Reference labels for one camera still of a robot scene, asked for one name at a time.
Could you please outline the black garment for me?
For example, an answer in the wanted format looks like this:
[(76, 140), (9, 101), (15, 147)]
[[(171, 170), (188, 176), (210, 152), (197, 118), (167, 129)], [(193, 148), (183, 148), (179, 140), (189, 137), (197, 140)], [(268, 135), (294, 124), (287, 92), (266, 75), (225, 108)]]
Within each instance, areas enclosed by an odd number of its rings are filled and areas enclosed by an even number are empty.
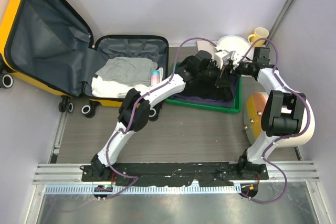
[[(181, 95), (186, 97), (200, 97), (202, 99), (213, 100), (231, 100), (233, 93), (231, 88), (216, 88), (209, 82), (202, 79), (202, 70), (204, 70), (210, 62), (210, 59), (199, 60), (196, 56), (188, 56), (183, 60), (179, 67), (184, 68), (191, 74), (192, 79), (187, 82), (184, 91)], [(229, 77), (236, 77), (226, 71)]]

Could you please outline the navy purple garment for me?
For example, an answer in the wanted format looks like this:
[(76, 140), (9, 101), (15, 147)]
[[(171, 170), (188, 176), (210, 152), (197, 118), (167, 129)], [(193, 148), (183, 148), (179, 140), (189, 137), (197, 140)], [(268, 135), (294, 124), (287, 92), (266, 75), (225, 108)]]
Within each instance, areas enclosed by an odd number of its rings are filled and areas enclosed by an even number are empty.
[(230, 88), (233, 93), (233, 98), (231, 100), (213, 100), (213, 99), (202, 99), (200, 97), (186, 97), (180, 94), (175, 94), (169, 99), (177, 100), (181, 102), (193, 103), (193, 104), (201, 104), (201, 105), (210, 105), (210, 106), (221, 106), (225, 108), (232, 108), (234, 103), (234, 98), (237, 93), (237, 88), (239, 84), (240, 77), (229, 77), (230, 79)]

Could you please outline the grey t-shirt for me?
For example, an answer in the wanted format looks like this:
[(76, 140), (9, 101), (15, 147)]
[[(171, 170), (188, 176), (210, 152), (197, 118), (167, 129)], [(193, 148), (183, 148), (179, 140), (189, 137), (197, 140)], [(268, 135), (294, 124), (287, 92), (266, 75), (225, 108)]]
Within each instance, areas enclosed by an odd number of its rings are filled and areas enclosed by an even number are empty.
[(134, 86), (150, 85), (150, 76), (158, 64), (147, 58), (116, 57), (96, 72), (103, 81), (115, 81), (120, 84)]

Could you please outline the white towel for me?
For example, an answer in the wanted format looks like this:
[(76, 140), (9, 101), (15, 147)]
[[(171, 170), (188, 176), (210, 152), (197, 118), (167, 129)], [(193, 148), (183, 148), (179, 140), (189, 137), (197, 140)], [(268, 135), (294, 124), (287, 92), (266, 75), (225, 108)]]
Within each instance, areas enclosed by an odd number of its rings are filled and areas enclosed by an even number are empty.
[[(164, 71), (163, 68), (158, 68), (158, 70), (161, 73), (161, 82), (163, 80)], [(93, 77), (91, 82), (92, 95), (99, 98), (125, 98), (127, 92), (132, 88), (142, 92), (146, 90), (148, 86), (143, 84), (128, 86), (115, 81), (104, 81), (101, 77)]]

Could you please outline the yellow Pikachu suitcase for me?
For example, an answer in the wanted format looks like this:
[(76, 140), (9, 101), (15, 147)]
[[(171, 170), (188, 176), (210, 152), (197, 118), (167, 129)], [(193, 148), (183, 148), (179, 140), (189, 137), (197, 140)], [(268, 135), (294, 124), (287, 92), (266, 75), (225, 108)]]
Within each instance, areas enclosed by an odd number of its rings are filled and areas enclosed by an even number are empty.
[(1, 87), (17, 77), (62, 98), (60, 112), (73, 110), (72, 98), (89, 104), (92, 118), (99, 105), (119, 107), (123, 92), (100, 95), (92, 89), (98, 70), (114, 58), (146, 58), (161, 78), (168, 75), (169, 43), (156, 35), (106, 35), (94, 40), (85, 20), (66, 0), (10, 0), (1, 23)]

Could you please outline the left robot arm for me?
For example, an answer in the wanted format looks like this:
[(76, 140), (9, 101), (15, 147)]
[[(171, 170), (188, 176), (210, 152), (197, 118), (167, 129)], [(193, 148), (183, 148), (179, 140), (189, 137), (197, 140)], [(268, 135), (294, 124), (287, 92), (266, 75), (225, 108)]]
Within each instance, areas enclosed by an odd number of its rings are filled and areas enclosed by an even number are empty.
[(128, 91), (119, 108), (118, 121), (104, 148), (91, 160), (93, 174), (107, 181), (119, 153), (130, 137), (142, 130), (152, 116), (152, 110), (166, 98), (180, 93), (184, 97), (199, 98), (207, 102), (229, 102), (234, 98), (231, 89), (229, 65), (234, 52), (220, 50), (214, 56), (199, 51), (176, 64), (172, 74), (162, 82), (138, 91)]

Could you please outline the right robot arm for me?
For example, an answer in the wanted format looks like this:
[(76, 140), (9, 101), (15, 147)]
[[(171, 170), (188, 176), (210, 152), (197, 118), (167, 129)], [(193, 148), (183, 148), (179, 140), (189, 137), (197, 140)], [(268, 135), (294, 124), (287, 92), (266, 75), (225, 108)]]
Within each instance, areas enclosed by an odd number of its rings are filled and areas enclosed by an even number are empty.
[(268, 156), (278, 144), (304, 135), (311, 122), (305, 94), (292, 90), (283, 81), (276, 65), (270, 64), (269, 54), (268, 47), (256, 47), (252, 62), (241, 62), (235, 69), (235, 73), (254, 77), (268, 95), (261, 114), (261, 133), (236, 164), (236, 171), (242, 179), (262, 174)]

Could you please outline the white plate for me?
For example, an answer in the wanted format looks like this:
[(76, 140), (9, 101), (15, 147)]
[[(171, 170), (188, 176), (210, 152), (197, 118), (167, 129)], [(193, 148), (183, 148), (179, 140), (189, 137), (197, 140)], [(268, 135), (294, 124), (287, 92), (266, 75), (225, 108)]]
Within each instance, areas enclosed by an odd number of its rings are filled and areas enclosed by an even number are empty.
[(238, 56), (242, 57), (245, 55), (250, 46), (251, 44), (242, 37), (227, 35), (217, 41), (216, 50), (226, 50), (228, 52), (235, 51)]

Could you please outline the patterned white cloth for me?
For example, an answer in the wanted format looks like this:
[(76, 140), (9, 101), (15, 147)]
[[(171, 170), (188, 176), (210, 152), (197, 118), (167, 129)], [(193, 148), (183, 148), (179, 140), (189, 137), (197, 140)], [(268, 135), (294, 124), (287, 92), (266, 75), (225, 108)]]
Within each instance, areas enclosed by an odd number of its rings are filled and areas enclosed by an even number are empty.
[(215, 52), (216, 52), (216, 46), (214, 46), (210, 42), (204, 41), (204, 40), (198, 40), (196, 43), (197, 43), (197, 50), (198, 51), (200, 51), (200, 50), (207, 51), (211, 54), (212, 58), (214, 58)]

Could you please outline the green plastic tray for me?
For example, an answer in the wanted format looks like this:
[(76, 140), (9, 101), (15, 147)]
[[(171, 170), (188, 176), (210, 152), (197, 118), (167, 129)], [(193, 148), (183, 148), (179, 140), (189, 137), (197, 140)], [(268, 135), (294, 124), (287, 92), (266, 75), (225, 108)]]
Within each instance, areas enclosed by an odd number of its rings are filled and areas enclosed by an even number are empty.
[(201, 99), (199, 97), (186, 97), (180, 94), (175, 94), (167, 98), (166, 102), (172, 105), (185, 106), (189, 108), (197, 108), (231, 114), (239, 113), (242, 107), (241, 77), (231, 78), (230, 83), (231, 91), (234, 94), (234, 98), (229, 101)]

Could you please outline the yellow mug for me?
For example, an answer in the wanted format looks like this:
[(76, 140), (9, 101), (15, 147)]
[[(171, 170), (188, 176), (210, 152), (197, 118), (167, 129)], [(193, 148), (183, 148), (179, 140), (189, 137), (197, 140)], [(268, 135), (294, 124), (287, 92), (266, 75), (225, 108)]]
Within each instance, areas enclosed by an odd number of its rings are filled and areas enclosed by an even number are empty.
[(269, 36), (269, 30), (264, 27), (257, 27), (254, 32), (247, 37), (250, 44), (254, 44), (254, 47), (262, 47), (265, 43), (264, 38)]

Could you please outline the white cylindrical bin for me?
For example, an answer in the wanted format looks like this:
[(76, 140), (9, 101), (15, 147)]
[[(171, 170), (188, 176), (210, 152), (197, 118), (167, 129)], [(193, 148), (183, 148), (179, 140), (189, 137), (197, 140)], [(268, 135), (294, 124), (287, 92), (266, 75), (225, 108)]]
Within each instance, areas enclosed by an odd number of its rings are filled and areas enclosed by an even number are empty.
[[(266, 92), (256, 92), (247, 99), (244, 105), (243, 114), (245, 131), (251, 145), (255, 143), (256, 139), (262, 132), (261, 116), (264, 112), (267, 99), (268, 94)], [(277, 146), (278, 148), (301, 146), (306, 144), (312, 138), (315, 128), (315, 119), (309, 101), (306, 101), (306, 103), (310, 110), (310, 124), (308, 129), (301, 136), (291, 137), (279, 141)]]

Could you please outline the pastel tube bottle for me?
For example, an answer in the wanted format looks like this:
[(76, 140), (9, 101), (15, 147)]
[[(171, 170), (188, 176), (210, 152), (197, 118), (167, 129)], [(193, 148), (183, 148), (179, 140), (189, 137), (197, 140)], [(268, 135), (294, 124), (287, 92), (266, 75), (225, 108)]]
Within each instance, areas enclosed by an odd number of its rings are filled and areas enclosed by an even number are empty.
[(153, 70), (150, 76), (150, 86), (155, 86), (160, 83), (161, 73), (159, 70)]

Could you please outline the right aluminium corner post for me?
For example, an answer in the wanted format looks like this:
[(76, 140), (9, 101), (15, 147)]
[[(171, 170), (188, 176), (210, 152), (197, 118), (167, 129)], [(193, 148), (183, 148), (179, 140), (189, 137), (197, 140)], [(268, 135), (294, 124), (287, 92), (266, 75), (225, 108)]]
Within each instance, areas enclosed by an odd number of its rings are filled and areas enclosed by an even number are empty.
[(284, 22), (286, 16), (289, 14), (296, 0), (286, 0), (281, 11), (279, 12), (273, 26), (271, 27), (268, 39), (273, 40), (281, 24)]

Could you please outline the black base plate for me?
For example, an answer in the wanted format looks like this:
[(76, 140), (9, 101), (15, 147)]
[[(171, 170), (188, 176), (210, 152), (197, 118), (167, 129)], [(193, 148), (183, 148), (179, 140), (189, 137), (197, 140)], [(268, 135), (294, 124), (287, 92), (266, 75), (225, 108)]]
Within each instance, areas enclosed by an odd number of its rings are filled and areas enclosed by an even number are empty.
[(97, 174), (91, 165), (82, 165), (83, 182), (115, 182), (117, 186), (127, 186), (133, 182), (134, 176), (138, 180), (137, 187), (182, 187), (190, 186), (194, 180), (202, 187), (231, 185), (232, 180), (267, 180), (267, 167), (262, 164), (257, 170), (238, 170), (236, 163), (204, 162), (204, 163), (116, 163), (113, 165), (121, 175), (110, 168)]

